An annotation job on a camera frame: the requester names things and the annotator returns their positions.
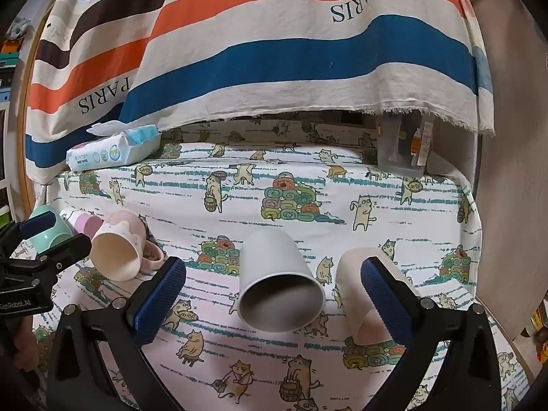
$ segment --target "upside-down paper cup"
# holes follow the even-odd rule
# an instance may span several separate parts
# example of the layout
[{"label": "upside-down paper cup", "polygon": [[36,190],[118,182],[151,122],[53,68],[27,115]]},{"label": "upside-down paper cup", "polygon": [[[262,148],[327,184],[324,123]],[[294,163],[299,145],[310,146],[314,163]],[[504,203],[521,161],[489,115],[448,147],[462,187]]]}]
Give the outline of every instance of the upside-down paper cup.
[{"label": "upside-down paper cup", "polygon": [[238,314],[253,328],[295,331],[322,311],[323,287],[287,233],[268,227],[251,234],[239,265]]}]

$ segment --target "baby wipes package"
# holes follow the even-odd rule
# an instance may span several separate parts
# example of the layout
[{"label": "baby wipes package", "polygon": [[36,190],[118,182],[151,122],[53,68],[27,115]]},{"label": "baby wipes package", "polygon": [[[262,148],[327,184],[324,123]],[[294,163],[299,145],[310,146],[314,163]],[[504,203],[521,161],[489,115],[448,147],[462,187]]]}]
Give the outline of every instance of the baby wipes package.
[{"label": "baby wipes package", "polygon": [[160,147],[160,138],[155,125],[138,126],[72,147],[67,151],[67,164],[72,171],[135,164]]}]

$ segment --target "mint green cup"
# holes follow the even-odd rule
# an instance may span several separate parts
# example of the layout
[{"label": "mint green cup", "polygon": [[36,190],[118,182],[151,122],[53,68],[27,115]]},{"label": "mint green cup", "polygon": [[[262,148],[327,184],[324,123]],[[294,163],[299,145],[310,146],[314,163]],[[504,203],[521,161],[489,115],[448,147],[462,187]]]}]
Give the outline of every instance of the mint green cup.
[{"label": "mint green cup", "polygon": [[31,213],[31,218],[46,213],[47,211],[51,211],[55,214],[56,221],[52,228],[45,230],[42,233],[38,233],[29,239],[32,247],[36,249],[37,253],[42,253],[73,236],[72,230],[70,230],[70,227],[65,220],[47,204],[36,207]]}]

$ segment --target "metal screw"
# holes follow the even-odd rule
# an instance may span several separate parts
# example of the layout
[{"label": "metal screw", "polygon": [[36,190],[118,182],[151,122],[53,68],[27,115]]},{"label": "metal screw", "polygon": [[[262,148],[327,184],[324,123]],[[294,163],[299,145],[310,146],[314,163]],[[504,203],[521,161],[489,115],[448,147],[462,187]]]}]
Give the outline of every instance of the metal screw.
[{"label": "metal screw", "polygon": [[125,306],[126,303],[127,303],[127,300],[124,297],[119,296],[116,300],[112,302],[112,307],[114,309],[121,309],[122,307]]},{"label": "metal screw", "polygon": [[65,315],[70,315],[70,314],[74,313],[75,310],[76,310],[76,305],[75,304],[67,304],[67,306],[65,306],[65,308],[63,309],[63,313]]},{"label": "metal screw", "polygon": [[474,303],[474,304],[472,305],[472,310],[473,310],[476,314],[478,314],[478,315],[481,315],[481,314],[483,314],[483,313],[485,312],[485,309],[484,309],[483,306],[482,306],[481,304],[479,304],[479,303]]},{"label": "metal screw", "polygon": [[436,303],[430,298],[421,298],[420,305],[423,306],[424,309],[433,309],[436,306]]}]

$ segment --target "striped blanket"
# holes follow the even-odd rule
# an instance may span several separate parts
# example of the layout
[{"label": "striped blanket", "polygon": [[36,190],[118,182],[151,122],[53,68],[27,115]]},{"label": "striped blanket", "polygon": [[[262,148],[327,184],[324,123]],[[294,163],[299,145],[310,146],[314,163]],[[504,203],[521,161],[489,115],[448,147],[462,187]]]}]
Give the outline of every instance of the striped blanket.
[{"label": "striped blanket", "polygon": [[27,173],[47,183],[86,128],[161,130],[322,109],[419,109],[493,131],[468,0],[56,0],[28,95]]}]

